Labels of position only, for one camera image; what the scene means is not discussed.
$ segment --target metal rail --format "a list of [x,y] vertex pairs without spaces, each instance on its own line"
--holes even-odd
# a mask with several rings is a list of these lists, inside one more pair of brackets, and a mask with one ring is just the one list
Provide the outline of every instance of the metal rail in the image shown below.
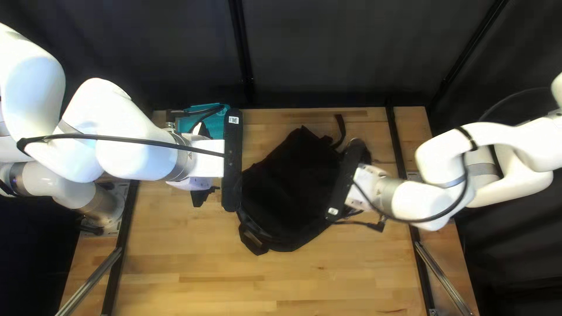
[[99,265],[92,275],[74,292],[72,297],[64,304],[55,316],[68,316],[80,305],[84,298],[96,286],[103,275],[113,266],[113,264],[121,257],[121,247],[117,247],[107,258]]
[[423,259],[425,264],[431,269],[431,271],[433,271],[439,282],[441,282],[441,285],[443,286],[443,288],[445,288],[445,291],[449,295],[449,298],[459,309],[460,313],[463,316],[474,316],[474,313],[472,313],[470,307],[468,307],[468,304],[463,300],[459,292],[457,292],[451,281],[449,281],[447,276],[443,273],[443,270],[441,270],[437,262],[435,262],[433,257],[431,257],[424,246],[419,241],[416,241],[414,243],[414,246],[416,248],[416,252]]

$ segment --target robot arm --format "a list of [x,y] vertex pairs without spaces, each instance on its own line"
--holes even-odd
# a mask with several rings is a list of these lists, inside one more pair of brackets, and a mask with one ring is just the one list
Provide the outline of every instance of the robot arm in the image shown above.
[[27,144],[27,155],[18,150],[22,138],[94,134],[224,153],[222,139],[156,127],[121,88],[98,78],[80,86],[59,120],[64,91],[58,61],[0,24],[0,195],[52,196],[105,225],[119,214],[114,212],[117,201],[92,183],[104,171],[124,179],[166,180],[188,190],[208,189],[213,177],[223,176],[222,157],[138,143],[53,139]]
[[[562,74],[551,89],[561,104]],[[436,231],[466,206],[512,200],[548,187],[552,170],[562,167],[561,128],[561,111],[517,127],[486,122],[463,125],[428,140],[416,151],[425,183],[391,179],[376,167],[360,165],[354,180],[365,194],[352,186],[346,205],[364,210],[375,206],[381,213]],[[487,145],[495,145],[502,179]],[[444,216],[419,221],[441,213],[457,200]]]

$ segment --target backpack strap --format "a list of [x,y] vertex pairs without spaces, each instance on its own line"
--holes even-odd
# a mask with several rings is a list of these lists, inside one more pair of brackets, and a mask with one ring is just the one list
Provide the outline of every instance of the backpack strap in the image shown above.
[[332,148],[336,149],[343,143],[343,140],[346,137],[346,123],[343,121],[343,116],[341,114],[336,114],[334,115],[334,117],[338,122],[339,132],[341,133],[341,137],[339,138],[339,140],[336,143],[332,144]]
[[240,223],[240,226],[238,226],[238,233],[240,234],[242,243],[252,251],[254,255],[263,255],[269,251],[268,244],[258,239],[244,223]]

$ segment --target wooden table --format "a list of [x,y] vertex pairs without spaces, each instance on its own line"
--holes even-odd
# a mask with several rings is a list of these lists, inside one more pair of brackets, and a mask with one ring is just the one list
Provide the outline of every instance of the wooden table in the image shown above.
[[[373,164],[396,176],[385,108],[244,110],[243,169],[260,161],[290,131],[307,126],[347,141],[361,138]],[[395,108],[405,164],[431,137],[422,107]],[[375,221],[373,213],[358,220]],[[238,219],[220,205],[220,191],[201,208],[162,182],[142,182],[134,208],[117,315],[426,315],[410,232],[388,222],[384,233],[334,225],[295,252],[254,256],[240,242]],[[454,225],[422,233],[427,248],[477,313]],[[113,250],[115,237],[81,237],[64,303]],[[107,276],[74,315],[99,315]]]

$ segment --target black backpack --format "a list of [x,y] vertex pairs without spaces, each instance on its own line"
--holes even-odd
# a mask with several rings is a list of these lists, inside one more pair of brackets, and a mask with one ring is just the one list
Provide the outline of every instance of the black backpack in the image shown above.
[[[238,230],[241,241],[255,255],[270,249],[296,250],[333,223],[325,212],[341,171],[343,154],[335,148],[345,137],[341,116],[337,121],[342,132],[337,143],[331,145],[330,137],[319,138],[300,127],[242,173]],[[363,160],[370,163],[370,154]]]

